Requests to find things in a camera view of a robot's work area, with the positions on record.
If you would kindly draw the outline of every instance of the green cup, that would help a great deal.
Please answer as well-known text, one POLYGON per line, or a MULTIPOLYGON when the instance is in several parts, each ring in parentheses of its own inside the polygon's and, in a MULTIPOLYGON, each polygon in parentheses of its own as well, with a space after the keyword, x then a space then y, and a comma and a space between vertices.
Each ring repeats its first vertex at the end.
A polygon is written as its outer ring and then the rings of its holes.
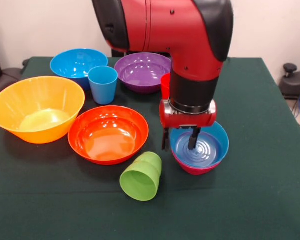
POLYGON ((161 172, 161 158, 154 152, 145 152, 121 174, 120 186, 129 197, 149 201, 157 195, 161 172))

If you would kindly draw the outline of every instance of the plastic cup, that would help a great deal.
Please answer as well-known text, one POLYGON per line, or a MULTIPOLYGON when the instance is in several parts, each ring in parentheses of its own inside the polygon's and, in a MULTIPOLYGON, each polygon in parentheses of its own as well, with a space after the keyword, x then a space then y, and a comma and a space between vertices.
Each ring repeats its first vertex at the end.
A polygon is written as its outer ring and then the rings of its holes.
POLYGON ((161 93, 162 99, 167 100, 170 97, 170 73, 167 73, 161 77, 161 93))
POLYGON ((161 172, 161 158, 145 152, 121 174, 120 186, 132 199, 149 201, 157 195, 161 172))
POLYGON ((97 104, 107 105, 115 99, 118 73, 109 66, 97 66, 88 74, 93 99, 97 104))

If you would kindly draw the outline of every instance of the red-orange bowl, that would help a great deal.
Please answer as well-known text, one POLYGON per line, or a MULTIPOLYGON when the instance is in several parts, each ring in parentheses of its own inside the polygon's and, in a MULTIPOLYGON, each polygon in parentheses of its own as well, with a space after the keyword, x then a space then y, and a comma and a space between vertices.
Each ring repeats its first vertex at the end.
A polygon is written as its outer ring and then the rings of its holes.
POLYGON ((72 149, 100 165, 120 164, 146 143, 149 126, 137 111, 124 106, 101 106, 80 115, 68 133, 72 149))

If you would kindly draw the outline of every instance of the plastic bowl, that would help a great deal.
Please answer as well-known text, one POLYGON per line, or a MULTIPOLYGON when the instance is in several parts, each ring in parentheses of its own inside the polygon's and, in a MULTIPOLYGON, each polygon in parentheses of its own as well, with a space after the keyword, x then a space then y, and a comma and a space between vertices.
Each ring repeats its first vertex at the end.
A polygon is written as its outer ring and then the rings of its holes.
POLYGON ((171 71, 171 60, 150 52, 129 54, 114 66, 118 78, 133 92, 152 94, 160 91, 161 77, 171 71))
POLYGON ((81 157, 100 165, 123 163, 146 143, 149 126, 138 112, 123 106, 101 106, 80 115, 68 140, 81 157))
POLYGON ((215 169, 229 150, 229 138, 223 127, 215 122, 203 127, 196 148, 189 150, 189 138, 193 130, 173 129, 170 134, 172 154, 187 173, 202 175, 215 169))
POLYGON ((50 62, 50 69, 54 74, 68 78, 78 83, 83 90, 90 90, 88 73, 99 66, 107 66, 108 58, 102 52, 78 48, 62 52, 50 62))
POLYGON ((68 133, 84 103, 84 91, 69 79, 29 78, 0 92, 0 127, 28 143, 50 143, 68 133))

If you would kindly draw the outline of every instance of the green tablecloth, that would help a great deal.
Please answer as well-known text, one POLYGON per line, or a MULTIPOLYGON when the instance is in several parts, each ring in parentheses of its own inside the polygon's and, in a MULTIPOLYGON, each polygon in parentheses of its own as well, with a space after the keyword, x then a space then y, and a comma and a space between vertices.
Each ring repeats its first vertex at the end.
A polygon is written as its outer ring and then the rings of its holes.
MULTIPOLYGON (((52 75, 50 60, 31 58, 23 78, 52 75)), ((86 98, 81 112, 97 106, 90 93, 86 98)), ((0 128, 0 240, 300 239, 300 128, 262 59, 224 65, 215 100, 230 148, 206 175, 187 174, 161 151, 160 98, 119 83, 113 103, 147 119, 140 153, 163 160, 159 191, 149 202, 129 198, 119 185, 135 157, 95 165, 66 137, 34 145, 0 128)))

